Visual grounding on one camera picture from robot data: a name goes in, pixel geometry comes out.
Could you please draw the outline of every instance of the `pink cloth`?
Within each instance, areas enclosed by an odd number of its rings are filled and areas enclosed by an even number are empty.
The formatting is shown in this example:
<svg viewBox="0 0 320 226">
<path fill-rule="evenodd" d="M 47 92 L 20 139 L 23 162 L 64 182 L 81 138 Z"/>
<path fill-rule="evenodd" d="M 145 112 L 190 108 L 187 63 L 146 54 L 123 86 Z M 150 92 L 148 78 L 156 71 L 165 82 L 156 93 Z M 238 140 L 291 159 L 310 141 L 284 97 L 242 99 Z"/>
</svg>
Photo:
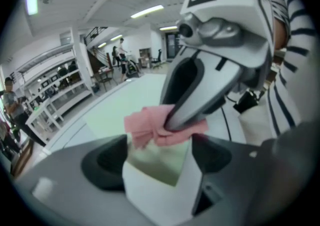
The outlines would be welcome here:
<svg viewBox="0 0 320 226">
<path fill-rule="evenodd" d="M 188 140 L 194 133 L 208 130 L 207 121 L 204 119 L 182 131 L 166 131 L 164 124 L 173 107 L 174 105 L 144 107 L 140 112 L 124 118 L 124 129 L 126 133 L 132 134 L 135 148 L 145 148 L 152 139 L 157 146 L 174 145 Z"/>
</svg>

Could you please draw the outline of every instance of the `white table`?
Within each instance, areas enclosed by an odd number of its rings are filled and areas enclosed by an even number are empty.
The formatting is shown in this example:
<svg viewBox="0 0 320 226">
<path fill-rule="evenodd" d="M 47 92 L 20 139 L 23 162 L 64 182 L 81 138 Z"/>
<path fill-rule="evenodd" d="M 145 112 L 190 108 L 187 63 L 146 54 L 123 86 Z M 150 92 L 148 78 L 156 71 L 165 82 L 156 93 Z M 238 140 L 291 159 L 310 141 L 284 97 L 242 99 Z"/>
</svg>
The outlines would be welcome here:
<svg viewBox="0 0 320 226">
<path fill-rule="evenodd" d="M 61 119 L 61 121 L 63 122 L 64 119 L 62 118 L 62 116 L 58 113 L 57 109 L 54 107 L 54 105 L 51 102 L 51 99 L 48 98 L 46 99 L 39 107 L 36 111 L 33 111 L 32 114 L 30 115 L 30 117 L 28 118 L 28 120 L 26 121 L 27 126 L 30 127 L 30 129 L 35 133 L 36 136 L 38 136 L 38 138 L 40 140 L 42 140 L 44 143 L 47 143 L 47 140 L 43 137 L 42 134 L 40 134 L 36 128 L 32 125 L 33 122 L 37 121 L 39 122 L 39 126 L 42 127 L 42 129 L 44 131 L 49 131 L 52 132 L 51 128 L 50 128 L 50 121 L 60 130 L 62 127 L 58 124 L 58 122 L 55 120 L 54 116 L 50 114 L 49 110 L 48 110 L 48 106 L 51 106 L 52 109 L 54 110 L 54 113 L 57 115 L 58 118 Z M 45 113 L 47 115 L 47 117 L 49 118 L 49 123 L 45 122 L 45 120 L 42 118 L 42 113 Z"/>
<path fill-rule="evenodd" d="M 99 138 L 124 134 L 123 118 L 143 106 L 158 105 L 166 76 L 145 74 L 125 81 L 83 108 L 48 142 L 34 164 L 57 150 L 94 141 Z M 232 141 L 245 143 L 238 120 L 238 112 L 227 101 L 223 106 Z M 207 135 L 229 140 L 228 128 L 221 109 L 207 117 Z"/>
</svg>

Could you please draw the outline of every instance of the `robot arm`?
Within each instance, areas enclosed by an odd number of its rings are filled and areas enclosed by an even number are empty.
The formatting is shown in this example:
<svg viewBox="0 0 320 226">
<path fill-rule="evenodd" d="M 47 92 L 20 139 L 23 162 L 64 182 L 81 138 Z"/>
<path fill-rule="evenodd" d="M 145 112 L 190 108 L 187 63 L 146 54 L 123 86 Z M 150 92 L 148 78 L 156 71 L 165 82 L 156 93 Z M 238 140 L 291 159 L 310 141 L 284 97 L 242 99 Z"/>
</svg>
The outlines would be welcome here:
<svg viewBox="0 0 320 226">
<path fill-rule="evenodd" d="M 225 103 L 232 89 L 260 90 L 274 41 L 269 0 L 184 0 L 184 46 L 173 60 L 161 104 L 175 104 L 165 128 L 182 130 Z"/>
</svg>

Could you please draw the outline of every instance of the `shelving unit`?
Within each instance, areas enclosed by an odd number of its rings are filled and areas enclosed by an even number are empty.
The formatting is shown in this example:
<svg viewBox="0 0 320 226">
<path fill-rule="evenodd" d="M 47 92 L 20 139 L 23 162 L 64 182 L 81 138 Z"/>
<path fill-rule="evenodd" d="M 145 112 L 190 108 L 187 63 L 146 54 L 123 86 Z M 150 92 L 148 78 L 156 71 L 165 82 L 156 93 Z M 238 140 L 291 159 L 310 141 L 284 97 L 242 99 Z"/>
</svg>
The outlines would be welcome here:
<svg viewBox="0 0 320 226">
<path fill-rule="evenodd" d="M 34 101 L 40 94 L 42 94 L 43 92 L 45 92 L 46 90 L 48 90 L 48 89 L 49 89 L 50 87 L 52 87 L 53 85 L 59 83 L 59 82 L 62 81 L 63 79 L 68 78 L 69 76 L 71 76 L 71 75 L 73 75 L 73 74 L 75 74 L 75 73 L 78 73 L 79 71 L 80 71 L 79 69 L 74 70 L 74 71 L 66 74 L 66 75 L 63 76 L 63 77 L 60 77 L 60 78 L 56 79 L 54 82 L 51 82 L 48 86 L 46 86 L 45 88 L 42 88 L 42 89 L 39 91 L 39 93 L 38 93 L 38 95 L 37 95 L 36 97 L 34 97 L 34 98 L 32 98 L 31 100 L 29 100 L 29 103 L 32 102 L 32 101 Z"/>
<path fill-rule="evenodd" d="M 80 67 L 81 65 L 78 65 L 77 58 L 75 57 L 75 54 L 73 52 L 73 46 L 71 47 L 71 49 L 72 49 L 72 56 L 62 55 L 61 60 L 55 59 L 52 65 L 50 65 L 49 67 L 46 67 L 45 70 L 43 70 L 42 72 L 39 72 L 34 76 L 32 76 L 32 78 L 30 78 L 23 85 L 23 88 L 25 90 L 28 89 L 28 87 L 31 85 L 36 85 L 35 86 L 35 90 L 36 90 L 37 84 L 38 84 L 37 81 L 39 78 L 46 75 L 47 76 L 46 78 L 50 80 L 50 74 L 58 74 L 58 67 L 69 68 L 69 66 L 67 66 L 66 64 L 69 64 L 70 62 L 75 61 L 75 65 L 77 69 L 67 73 L 62 77 L 59 77 L 58 79 L 52 82 L 49 82 L 47 86 L 45 86 L 44 88 L 41 88 L 41 90 L 36 94 L 35 97 L 30 97 L 30 99 L 28 100 L 28 104 L 30 104 L 31 102 L 34 102 L 38 96 L 41 96 L 45 91 L 49 90 L 50 88 L 54 86 L 58 86 L 62 80 L 70 78 L 70 76 L 74 74 L 79 74 L 79 76 L 73 77 L 72 80 L 68 81 L 69 86 L 66 86 L 64 89 L 60 89 L 55 95 L 45 99 L 39 105 L 38 109 L 32 112 L 27 123 L 30 125 L 30 128 L 34 131 L 36 131 L 34 127 L 32 128 L 34 121 L 40 122 L 41 124 L 43 124 L 43 127 L 41 128 L 48 133 L 52 131 L 51 129 L 52 124 L 54 124 L 58 129 L 60 129 L 61 126 L 57 123 L 57 119 L 60 118 L 60 120 L 63 121 L 63 114 L 65 114 L 65 112 L 67 112 L 70 108 L 72 108 L 74 105 L 79 103 L 84 98 L 88 97 L 91 94 L 93 95 L 92 89 L 90 88 L 90 86 L 88 86 L 88 84 L 86 84 L 82 76 L 82 71 Z M 47 57 L 47 60 L 42 60 L 41 62 L 48 64 L 48 59 L 50 59 L 51 57 L 52 56 Z"/>
</svg>

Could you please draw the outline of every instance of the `staircase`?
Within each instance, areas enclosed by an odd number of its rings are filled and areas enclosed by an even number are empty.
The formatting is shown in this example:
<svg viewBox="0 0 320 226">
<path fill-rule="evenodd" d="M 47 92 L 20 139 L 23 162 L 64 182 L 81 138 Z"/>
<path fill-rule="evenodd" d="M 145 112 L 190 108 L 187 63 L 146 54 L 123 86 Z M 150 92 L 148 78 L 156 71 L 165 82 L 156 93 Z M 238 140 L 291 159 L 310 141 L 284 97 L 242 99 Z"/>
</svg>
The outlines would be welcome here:
<svg viewBox="0 0 320 226">
<path fill-rule="evenodd" d="M 92 31 L 84 38 L 84 44 L 88 45 L 90 42 L 93 41 L 101 32 L 103 32 L 108 27 L 95 27 Z"/>
<path fill-rule="evenodd" d="M 94 74 L 99 71 L 99 68 L 106 66 L 106 64 L 102 63 L 99 59 L 97 59 L 89 50 L 87 52 Z"/>
<path fill-rule="evenodd" d="M 87 50 L 89 61 L 93 70 L 93 73 L 97 73 L 99 71 L 99 68 L 101 67 L 109 67 L 112 68 L 111 60 L 109 57 L 109 54 L 107 53 L 104 55 L 100 51 L 96 51 L 96 56 L 92 54 L 91 51 Z"/>
</svg>

